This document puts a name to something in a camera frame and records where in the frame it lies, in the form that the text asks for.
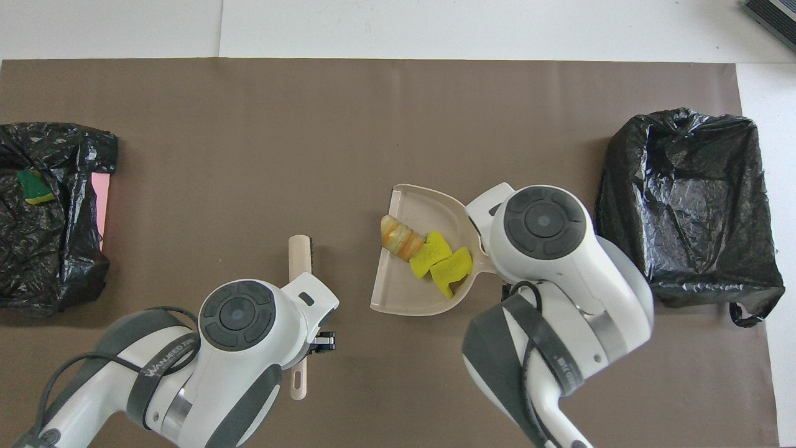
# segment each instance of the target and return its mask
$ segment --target green sponge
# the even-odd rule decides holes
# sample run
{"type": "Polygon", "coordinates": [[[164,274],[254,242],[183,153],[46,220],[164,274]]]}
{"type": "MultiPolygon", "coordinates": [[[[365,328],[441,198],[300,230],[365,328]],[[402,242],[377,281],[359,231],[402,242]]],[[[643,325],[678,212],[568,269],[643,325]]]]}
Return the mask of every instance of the green sponge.
{"type": "Polygon", "coordinates": [[[445,242],[445,238],[440,232],[433,231],[426,237],[423,247],[417,251],[414,257],[409,258],[409,266],[415,277],[423,278],[431,267],[453,255],[451,247],[445,242]]]}
{"type": "Polygon", "coordinates": [[[25,202],[35,206],[43,202],[55,199],[53,191],[41,178],[41,173],[36,170],[24,170],[17,172],[17,180],[22,185],[22,195],[25,202]]]}

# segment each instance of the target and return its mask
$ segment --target black cable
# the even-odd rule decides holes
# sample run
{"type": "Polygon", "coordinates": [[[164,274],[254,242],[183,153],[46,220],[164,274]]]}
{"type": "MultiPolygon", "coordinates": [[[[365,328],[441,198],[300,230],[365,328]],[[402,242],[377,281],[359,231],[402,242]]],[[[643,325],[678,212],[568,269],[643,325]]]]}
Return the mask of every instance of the black cable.
{"type": "Polygon", "coordinates": [[[539,313],[541,313],[542,312],[542,294],[539,292],[539,288],[537,288],[535,283],[533,283],[531,281],[527,281],[527,280],[518,281],[517,283],[515,283],[515,284],[513,284],[511,286],[511,289],[509,290],[509,297],[511,297],[514,294],[516,294],[517,291],[520,288],[522,288],[523,286],[527,286],[533,291],[533,295],[537,298],[536,309],[539,311],[539,313]]]}
{"type": "MultiPolygon", "coordinates": [[[[188,311],[185,308],[179,308],[177,306],[155,306],[155,307],[152,307],[152,308],[147,308],[146,310],[149,311],[151,309],[162,309],[162,310],[166,310],[166,311],[179,312],[180,314],[184,314],[185,316],[187,316],[189,319],[191,319],[193,321],[194,325],[197,326],[197,332],[199,331],[198,330],[199,329],[199,320],[197,319],[196,315],[193,314],[192,312],[188,311]]],[[[197,338],[197,346],[195,347],[195,349],[191,350],[191,353],[188,354],[188,357],[185,358],[184,360],[180,361],[179,363],[177,363],[177,364],[169,367],[168,369],[166,369],[166,371],[163,373],[163,375],[164,376],[171,375],[172,373],[175,373],[176,371],[179,371],[180,369],[182,369],[185,366],[187,366],[188,364],[190,364],[191,361],[193,361],[193,359],[196,358],[197,355],[199,354],[199,345],[200,344],[201,344],[201,338],[197,338]]]]}
{"type": "Polygon", "coordinates": [[[528,416],[528,419],[533,424],[533,427],[537,430],[537,435],[542,439],[542,444],[544,445],[545,442],[548,440],[553,443],[555,446],[561,446],[556,438],[550,434],[550,430],[539,420],[539,415],[537,414],[536,408],[533,406],[531,402],[530,392],[525,389],[525,385],[528,384],[528,363],[531,359],[531,353],[533,350],[525,350],[525,358],[522,360],[522,389],[525,391],[525,413],[528,416]]]}
{"type": "Polygon", "coordinates": [[[117,364],[120,364],[124,367],[129,368],[134,372],[138,372],[141,368],[128,360],[124,360],[119,358],[116,355],[108,355],[107,353],[100,353],[100,352],[89,352],[84,353],[82,355],[75,356],[70,360],[63,363],[56,371],[53,373],[53,376],[50,377],[50,380],[47,382],[47,386],[45,387],[44,391],[41,393],[41,399],[39,400],[39,407],[36,413],[36,422],[33,425],[33,435],[38,437],[41,429],[45,425],[45,412],[47,411],[47,401],[49,400],[49,394],[53,391],[53,387],[55,386],[55,382],[58,380],[60,374],[64,373],[66,369],[70,368],[72,364],[76,363],[77,361],[85,360],[88,358],[99,358],[102,360],[113,361],[117,364]]]}
{"type": "Polygon", "coordinates": [[[152,308],[147,308],[145,311],[149,311],[151,309],[164,309],[166,311],[179,312],[180,314],[184,314],[191,319],[195,325],[199,325],[199,320],[197,319],[196,315],[185,308],[180,308],[178,306],[154,306],[152,308]]]}
{"type": "MultiPolygon", "coordinates": [[[[189,319],[191,319],[197,327],[199,326],[199,320],[197,319],[196,315],[188,311],[187,309],[175,306],[156,306],[153,308],[148,308],[147,311],[151,309],[162,309],[165,311],[179,312],[180,314],[184,314],[189,319]]],[[[196,358],[199,352],[198,344],[199,344],[199,339],[197,338],[197,346],[195,349],[191,351],[188,357],[185,358],[185,360],[181,361],[179,364],[171,366],[168,370],[166,370],[166,372],[163,375],[170,375],[172,373],[175,373],[176,371],[190,364],[190,362],[193,361],[194,358],[196,358]]],[[[53,373],[53,376],[51,376],[50,380],[47,382],[47,386],[45,387],[44,391],[41,393],[41,399],[39,401],[39,407],[36,413],[36,422],[34,423],[33,429],[31,430],[34,436],[38,437],[38,434],[41,432],[41,429],[44,427],[45,412],[47,411],[47,402],[49,401],[50,392],[53,391],[53,387],[55,386],[55,382],[58,380],[58,377],[62,373],[64,373],[66,369],[70,368],[74,363],[89,358],[113,361],[119,365],[129,368],[130,370],[136,373],[140,372],[142,369],[141,367],[131,363],[130,361],[125,360],[123,358],[119,358],[116,355],[109,355],[107,353],[101,353],[101,352],[84,353],[82,355],[75,356],[74,358],[71,358],[70,360],[66,361],[55,371],[55,373],[53,373]]]]}

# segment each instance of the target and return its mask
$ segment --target pink paper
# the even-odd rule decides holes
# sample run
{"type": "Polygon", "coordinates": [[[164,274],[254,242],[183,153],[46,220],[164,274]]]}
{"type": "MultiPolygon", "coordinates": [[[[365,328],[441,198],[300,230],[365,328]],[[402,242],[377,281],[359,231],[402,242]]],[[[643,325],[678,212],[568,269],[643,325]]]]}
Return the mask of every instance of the pink paper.
{"type": "Polygon", "coordinates": [[[111,175],[92,173],[92,187],[97,197],[97,230],[100,236],[105,235],[105,210],[107,207],[107,189],[111,185],[111,175]]]}

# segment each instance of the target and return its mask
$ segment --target circular button panel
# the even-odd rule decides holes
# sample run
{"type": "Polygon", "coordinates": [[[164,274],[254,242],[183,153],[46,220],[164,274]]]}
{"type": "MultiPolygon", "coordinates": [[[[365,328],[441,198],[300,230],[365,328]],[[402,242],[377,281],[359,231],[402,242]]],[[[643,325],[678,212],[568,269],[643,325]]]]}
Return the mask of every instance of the circular button panel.
{"type": "Polygon", "coordinates": [[[247,297],[234,296],[221,307],[219,318],[228,330],[246,328],[255,317],[254,304],[247,297]]]}
{"type": "Polygon", "coordinates": [[[237,352],[267,336],[275,316],[270,288],[257,281],[234,281],[207,298],[201,310],[200,330],[213,347],[237,352]]]}
{"type": "Polygon", "coordinates": [[[520,252],[537,260],[555,260],[580,244],[586,219],[571,195],[551,187],[527,187],[506,203],[503,228],[520,252]]]}

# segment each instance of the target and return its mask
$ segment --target sponge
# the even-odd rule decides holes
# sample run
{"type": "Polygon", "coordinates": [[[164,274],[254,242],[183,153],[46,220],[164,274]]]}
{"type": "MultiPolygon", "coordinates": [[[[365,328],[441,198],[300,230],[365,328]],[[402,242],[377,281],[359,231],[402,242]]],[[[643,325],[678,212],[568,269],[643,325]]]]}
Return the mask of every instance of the sponge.
{"type": "Polygon", "coordinates": [[[55,199],[53,191],[50,190],[38,171],[18,171],[17,180],[22,185],[22,195],[28,204],[35,206],[55,199]]]}
{"type": "Polygon", "coordinates": [[[423,247],[420,248],[414,257],[409,258],[409,266],[412,267],[415,277],[423,278],[434,264],[450,257],[452,254],[453,251],[445,241],[445,238],[443,238],[443,235],[440,232],[432,231],[426,237],[423,247]]]}
{"type": "Polygon", "coordinates": [[[431,267],[431,278],[449,299],[453,297],[451,283],[462,280],[473,272],[473,258],[466,247],[431,267]]]}

